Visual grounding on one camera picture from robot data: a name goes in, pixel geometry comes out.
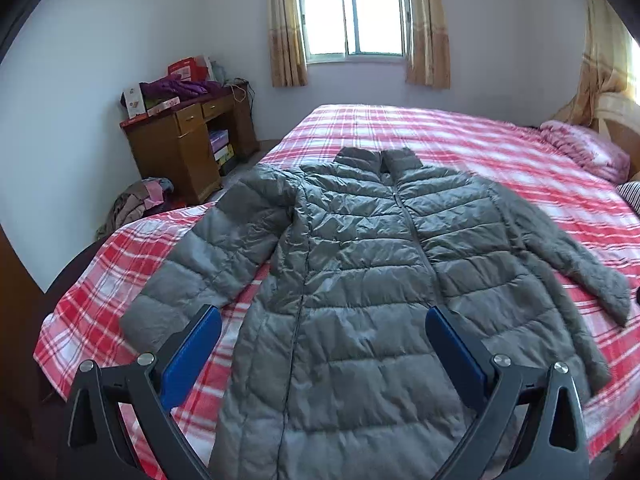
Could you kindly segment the beige curtain near headboard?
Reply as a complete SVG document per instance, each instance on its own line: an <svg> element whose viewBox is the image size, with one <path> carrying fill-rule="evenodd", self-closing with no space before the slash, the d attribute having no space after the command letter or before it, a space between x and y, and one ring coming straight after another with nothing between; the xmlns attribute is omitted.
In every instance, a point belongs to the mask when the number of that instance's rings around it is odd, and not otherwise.
<svg viewBox="0 0 640 480"><path fill-rule="evenodd" d="M552 118L589 126L602 94L632 99L636 90L632 74L633 42L634 38L608 0L587 0L585 49L577 90Z"/></svg>

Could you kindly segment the wooden headboard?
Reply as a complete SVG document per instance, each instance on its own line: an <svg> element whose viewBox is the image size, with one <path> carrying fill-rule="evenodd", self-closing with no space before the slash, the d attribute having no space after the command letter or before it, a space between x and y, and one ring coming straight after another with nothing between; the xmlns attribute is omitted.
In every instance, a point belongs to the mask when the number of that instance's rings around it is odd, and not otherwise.
<svg viewBox="0 0 640 480"><path fill-rule="evenodd" d="M639 180L640 107L621 93L602 93L594 108L597 132L630 157L629 180Z"/></svg>

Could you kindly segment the white box on desk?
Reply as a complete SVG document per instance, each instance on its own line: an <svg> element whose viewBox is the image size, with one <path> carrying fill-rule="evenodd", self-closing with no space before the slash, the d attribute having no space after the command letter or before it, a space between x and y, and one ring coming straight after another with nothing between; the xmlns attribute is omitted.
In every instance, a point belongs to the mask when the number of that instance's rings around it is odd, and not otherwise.
<svg viewBox="0 0 640 480"><path fill-rule="evenodd" d="M122 92L128 118L134 119L146 113L143 93L140 84L134 84Z"/></svg>

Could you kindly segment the flat pink box on desk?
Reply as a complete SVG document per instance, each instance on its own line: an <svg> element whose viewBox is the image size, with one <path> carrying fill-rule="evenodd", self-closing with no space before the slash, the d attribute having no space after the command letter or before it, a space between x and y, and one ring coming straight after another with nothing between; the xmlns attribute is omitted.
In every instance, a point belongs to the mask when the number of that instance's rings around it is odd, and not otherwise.
<svg viewBox="0 0 640 480"><path fill-rule="evenodd" d="M150 107L146 111L146 114L148 114L149 117L152 117L160 113L163 113L165 110L170 110L171 108L178 106L179 104L180 104L180 98L178 96L175 96L174 98L168 99L166 101L160 102Z"/></svg>

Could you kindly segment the purple clothes on desk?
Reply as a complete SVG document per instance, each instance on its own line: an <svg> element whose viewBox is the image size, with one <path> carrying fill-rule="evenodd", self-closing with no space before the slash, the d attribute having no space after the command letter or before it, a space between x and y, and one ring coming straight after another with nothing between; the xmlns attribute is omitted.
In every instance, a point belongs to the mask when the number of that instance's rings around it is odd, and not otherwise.
<svg viewBox="0 0 640 480"><path fill-rule="evenodd" d="M190 101L201 96L221 96L226 89L216 81L190 81L175 76L166 76L152 82L140 82L142 96L149 100L179 98Z"/></svg>

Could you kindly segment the pink folded quilt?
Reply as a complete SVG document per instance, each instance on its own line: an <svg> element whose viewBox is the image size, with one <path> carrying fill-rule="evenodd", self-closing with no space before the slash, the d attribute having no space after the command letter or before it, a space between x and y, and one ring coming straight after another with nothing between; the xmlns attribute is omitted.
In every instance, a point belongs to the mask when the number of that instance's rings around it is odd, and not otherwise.
<svg viewBox="0 0 640 480"><path fill-rule="evenodd" d="M629 178L630 157L618 145L582 126L543 122L541 137L593 176L619 185Z"/></svg>

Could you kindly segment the left beige curtain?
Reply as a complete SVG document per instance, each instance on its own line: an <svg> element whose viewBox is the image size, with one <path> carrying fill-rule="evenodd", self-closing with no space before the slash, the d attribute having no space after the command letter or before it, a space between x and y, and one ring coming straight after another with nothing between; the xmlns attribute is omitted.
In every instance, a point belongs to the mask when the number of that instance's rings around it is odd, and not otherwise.
<svg viewBox="0 0 640 480"><path fill-rule="evenodd" d="M271 82L274 88L308 84L298 0L268 0Z"/></svg>

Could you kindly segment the clothes pile on floor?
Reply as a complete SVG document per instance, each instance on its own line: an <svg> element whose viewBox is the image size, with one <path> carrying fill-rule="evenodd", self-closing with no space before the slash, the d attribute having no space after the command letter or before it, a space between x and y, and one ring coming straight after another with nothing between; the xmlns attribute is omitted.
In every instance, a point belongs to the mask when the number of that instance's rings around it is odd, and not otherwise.
<svg viewBox="0 0 640 480"><path fill-rule="evenodd" d="M122 226L161 212L186 206L171 180L146 178L134 182L117 196L102 226L96 230L95 240L109 236Z"/></svg>

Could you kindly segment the boxes in desk shelf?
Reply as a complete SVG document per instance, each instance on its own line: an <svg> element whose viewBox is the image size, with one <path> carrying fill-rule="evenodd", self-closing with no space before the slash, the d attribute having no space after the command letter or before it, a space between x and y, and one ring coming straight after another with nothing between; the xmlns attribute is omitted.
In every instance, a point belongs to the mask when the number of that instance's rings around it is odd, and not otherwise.
<svg viewBox="0 0 640 480"><path fill-rule="evenodd" d="M219 173L222 176L226 176L236 165L235 152L229 140L229 131L211 131L209 133L209 143L212 147Z"/></svg>

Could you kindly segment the grey quilted down jacket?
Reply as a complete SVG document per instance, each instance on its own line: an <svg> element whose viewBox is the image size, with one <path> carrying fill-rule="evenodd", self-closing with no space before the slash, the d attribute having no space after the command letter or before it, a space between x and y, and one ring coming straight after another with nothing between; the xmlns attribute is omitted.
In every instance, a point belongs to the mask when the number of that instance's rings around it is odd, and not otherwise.
<svg viewBox="0 0 640 480"><path fill-rule="evenodd" d="M611 373L562 279L618 325L632 299L623 274L505 186L406 148L344 148L235 183L134 298L126 341L157 350L261 266L218 414L217 479L432 478L471 416L425 336L430 307L516 364L566 363L588 400Z"/></svg>

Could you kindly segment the striped pillow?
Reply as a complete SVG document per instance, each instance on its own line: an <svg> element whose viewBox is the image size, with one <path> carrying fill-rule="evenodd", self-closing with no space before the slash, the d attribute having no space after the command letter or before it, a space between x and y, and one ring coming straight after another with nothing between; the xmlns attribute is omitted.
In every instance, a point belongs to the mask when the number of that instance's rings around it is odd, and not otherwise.
<svg viewBox="0 0 640 480"><path fill-rule="evenodd" d="M640 217L640 182L629 181L619 185L616 193Z"/></svg>

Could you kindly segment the red white plaid bedsheet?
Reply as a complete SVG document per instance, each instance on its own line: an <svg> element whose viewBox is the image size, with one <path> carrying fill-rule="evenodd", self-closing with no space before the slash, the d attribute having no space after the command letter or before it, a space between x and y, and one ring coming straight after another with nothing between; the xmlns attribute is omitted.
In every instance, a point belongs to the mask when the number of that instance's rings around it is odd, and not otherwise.
<svg viewBox="0 0 640 480"><path fill-rule="evenodd" d="M266 156L273 166L330 160L345 146L410 148L427 164L474 172L536 204L603 263L639 281L639 220L608 181L593 177L531 128L442 110L322 105ZM125 364L134 354L118 321L169 249L203 215L183 208L124 226L98 250L41 325L34 358L66 396L81 362ZM639 414L639 315L616 325L596 300L566 282L612 379L584 409L591 456Z"/></svg>

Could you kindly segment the right beige curtain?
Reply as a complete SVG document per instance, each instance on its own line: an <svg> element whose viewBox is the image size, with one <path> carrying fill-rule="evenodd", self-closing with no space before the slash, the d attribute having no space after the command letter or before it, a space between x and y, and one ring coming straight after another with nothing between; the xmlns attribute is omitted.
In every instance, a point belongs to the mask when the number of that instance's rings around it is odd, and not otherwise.
<svg viewBox="0 0 640 480"><path fill-rule="evenodd" d="M442 0L410 0L409 84L450 88L450 50Z"/></svg>

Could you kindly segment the window with metal frame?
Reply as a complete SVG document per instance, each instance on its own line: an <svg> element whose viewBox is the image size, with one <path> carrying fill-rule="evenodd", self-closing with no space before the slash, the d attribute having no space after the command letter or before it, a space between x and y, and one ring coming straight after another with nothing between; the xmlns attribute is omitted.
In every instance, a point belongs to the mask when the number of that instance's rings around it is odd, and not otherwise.
<svg viewBox="0 0 640 480"><path fill-rule="evenodd" d="M311 64L407 54L409 0L298 0L298 5Z"/></svg>

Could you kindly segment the red box on desk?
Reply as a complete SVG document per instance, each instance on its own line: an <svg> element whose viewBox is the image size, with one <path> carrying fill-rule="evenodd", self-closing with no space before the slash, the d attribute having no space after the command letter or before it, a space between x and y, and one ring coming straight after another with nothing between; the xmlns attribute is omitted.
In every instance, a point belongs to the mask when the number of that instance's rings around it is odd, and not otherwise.
<svg viewBox="0 0 640 480"><path fill-rule="evenodd" d="M167 75L183 81L206 81L208 78L208 68L205 58L201 55L183 58L167 67Z"/></svg>

